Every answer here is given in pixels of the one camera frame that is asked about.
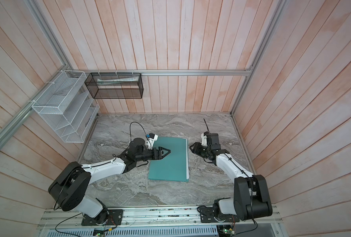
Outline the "green file folder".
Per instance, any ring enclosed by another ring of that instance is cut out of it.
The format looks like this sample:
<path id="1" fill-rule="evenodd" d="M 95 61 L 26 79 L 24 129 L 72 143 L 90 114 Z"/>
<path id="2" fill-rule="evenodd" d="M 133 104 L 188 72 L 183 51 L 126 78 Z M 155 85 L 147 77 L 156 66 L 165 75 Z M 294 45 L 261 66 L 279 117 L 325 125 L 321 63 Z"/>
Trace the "green file folder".
<path id="1" fill-rule="evenodd" d="M 150 180 L 187 182 L 187 139 L 175 137 L 158 137 L 158 139 L 154 142 L 153 147 L 163 147 L 170 149 L 171 153 L 162 160 L 150 161 L 148 178 Z"/>

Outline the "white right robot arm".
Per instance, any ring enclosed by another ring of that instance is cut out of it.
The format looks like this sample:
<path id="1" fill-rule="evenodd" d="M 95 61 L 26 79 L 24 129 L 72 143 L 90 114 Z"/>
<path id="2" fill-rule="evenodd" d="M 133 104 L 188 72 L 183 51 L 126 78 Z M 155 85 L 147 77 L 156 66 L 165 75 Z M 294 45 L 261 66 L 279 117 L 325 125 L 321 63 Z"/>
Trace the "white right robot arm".
<path id="1" fill-rule="evenodd" d="M 246 170 L 226 149 L 222 149 L 217 133 L 207 131 L 201 134 L 201 138 L 201 142 L 189 147 L 191 152 L 223 170 L 234 183 L 232 198 L 214 201 L 214 218 L 222 221 L 237 217 L 243 221 L 271 216 L 273 208 L 266 179 Z"/>

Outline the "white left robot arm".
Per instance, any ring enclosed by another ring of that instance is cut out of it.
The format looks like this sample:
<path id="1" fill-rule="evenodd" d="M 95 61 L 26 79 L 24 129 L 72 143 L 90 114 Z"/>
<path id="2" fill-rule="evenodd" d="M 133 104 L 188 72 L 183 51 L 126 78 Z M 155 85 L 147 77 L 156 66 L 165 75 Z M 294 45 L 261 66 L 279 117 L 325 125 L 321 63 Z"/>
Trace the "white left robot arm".
<path id="1" fill-rule="evenodd" d="M 54 208 L 77 210 L 97 225 L 105 225 L 109 219 L 108 208 L 97 198 L 86 196 L 88 186 L 106 177 L 127 173 L 138 162 L 165 158 L 171 150 L 153 147 L 156 140 L 135 138 L 120 155 L 106 162 L 89 165 L 71 162 L 48 188 L 48 193 L 55 200 Z"/>

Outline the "black mesh basket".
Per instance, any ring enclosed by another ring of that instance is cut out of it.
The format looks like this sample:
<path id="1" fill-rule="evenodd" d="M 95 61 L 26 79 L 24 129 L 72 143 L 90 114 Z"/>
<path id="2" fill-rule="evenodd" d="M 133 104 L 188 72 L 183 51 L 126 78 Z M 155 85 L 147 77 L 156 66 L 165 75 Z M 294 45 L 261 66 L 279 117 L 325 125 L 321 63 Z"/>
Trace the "black mesh basket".
<path id="1" fill-rule="evenodd" d="M 141 99 L 140 73 L 90 73 L 85 85 L 94 99 Z"/>

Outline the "paper inside black basket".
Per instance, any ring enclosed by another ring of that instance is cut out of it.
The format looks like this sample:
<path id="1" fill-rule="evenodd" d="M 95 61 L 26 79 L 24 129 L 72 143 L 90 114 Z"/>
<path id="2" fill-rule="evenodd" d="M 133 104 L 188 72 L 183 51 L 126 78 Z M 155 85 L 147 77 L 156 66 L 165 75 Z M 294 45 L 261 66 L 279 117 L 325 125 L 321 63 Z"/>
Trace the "paper inside black basket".
<path id="1" fill-rule="evenodd" d="M 123 78 L 100 77 L 97 78 L 96 82 L 99 86 L 134 86 L 139 82 L 139 76 Z"/>

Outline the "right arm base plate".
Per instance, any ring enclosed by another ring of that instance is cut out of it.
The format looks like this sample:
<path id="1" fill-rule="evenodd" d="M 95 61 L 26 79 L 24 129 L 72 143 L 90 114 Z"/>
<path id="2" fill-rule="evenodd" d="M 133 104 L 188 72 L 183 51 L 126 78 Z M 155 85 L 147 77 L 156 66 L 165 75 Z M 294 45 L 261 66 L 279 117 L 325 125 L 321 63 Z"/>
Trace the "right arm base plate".
<path id="1" fill-rule="evenodd" d="M 239 218 L 236 215 L 222 214 L 217 211 L 217 208 L 206 207 L 204 205 L 198 206 L 197 211 L 200 215 L 200 221 L 202 223 L 236 223 L 239 222 Z"/>

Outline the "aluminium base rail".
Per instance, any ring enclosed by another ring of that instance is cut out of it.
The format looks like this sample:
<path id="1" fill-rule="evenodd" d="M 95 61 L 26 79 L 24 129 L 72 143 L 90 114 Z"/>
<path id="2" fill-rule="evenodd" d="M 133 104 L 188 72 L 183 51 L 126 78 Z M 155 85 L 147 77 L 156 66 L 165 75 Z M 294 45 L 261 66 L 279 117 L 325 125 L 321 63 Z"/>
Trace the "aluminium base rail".
<path id="1" fill-rule="evenodd" d="M 200 226 L 196 205 L 119 207 L 123 210 L 120 227 Z M 38 229 L 83 228 L 83 215 L 77 211 L 46 210 Z"/>

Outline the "horizontal aluminium frame bar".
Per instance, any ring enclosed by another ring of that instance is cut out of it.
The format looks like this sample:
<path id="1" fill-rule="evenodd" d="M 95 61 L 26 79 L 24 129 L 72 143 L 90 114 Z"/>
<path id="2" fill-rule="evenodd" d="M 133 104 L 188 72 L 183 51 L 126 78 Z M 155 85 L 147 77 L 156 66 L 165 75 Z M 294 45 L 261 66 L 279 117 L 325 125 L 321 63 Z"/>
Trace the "horizontal aluminium frame bar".
<path id="1" fill-rule="evenodd" d="M 141 74 L 142 76 L 249 76 L 250 69 L 166 69 L 166 70 L 82 70 L 85 74 L 111 73 L 111 74 Z"/>

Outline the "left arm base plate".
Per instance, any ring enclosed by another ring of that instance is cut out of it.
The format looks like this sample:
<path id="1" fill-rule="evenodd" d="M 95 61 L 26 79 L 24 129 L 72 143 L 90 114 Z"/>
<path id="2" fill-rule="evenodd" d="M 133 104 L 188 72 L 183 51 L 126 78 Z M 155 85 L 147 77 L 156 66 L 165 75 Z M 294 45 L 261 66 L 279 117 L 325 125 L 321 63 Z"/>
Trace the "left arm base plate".
<path id="1" fill-rule="evenodd" d="M 96 217 L 91 218 L 84 214 L 81 222 L 82 226 L 119 226 L 122 223 L 124 210 L 122 209 L 106 209 L 102 210 Z"/>

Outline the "left aluminium frame bar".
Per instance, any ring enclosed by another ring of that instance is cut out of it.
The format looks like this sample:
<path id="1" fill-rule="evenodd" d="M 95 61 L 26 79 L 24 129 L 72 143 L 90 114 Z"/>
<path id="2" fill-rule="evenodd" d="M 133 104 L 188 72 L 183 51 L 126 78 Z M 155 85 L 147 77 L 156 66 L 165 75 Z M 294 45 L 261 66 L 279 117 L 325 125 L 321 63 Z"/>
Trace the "left aluminium frame bar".
<path id="1" fill-rule="evenodd" d="M 49 86 L 54 83 L 55 79 L 68 68 L 69 66 L 65 65 L 58 69 L 51 79 L 48 82 L 45 82 L 43 87 L 25 103 L 19 112 L 16 113 L 2 129 L 0 129 L 0 150 L 34 112 L 34 109 L 32 108 L 33 104 L 49 88 Z"/>

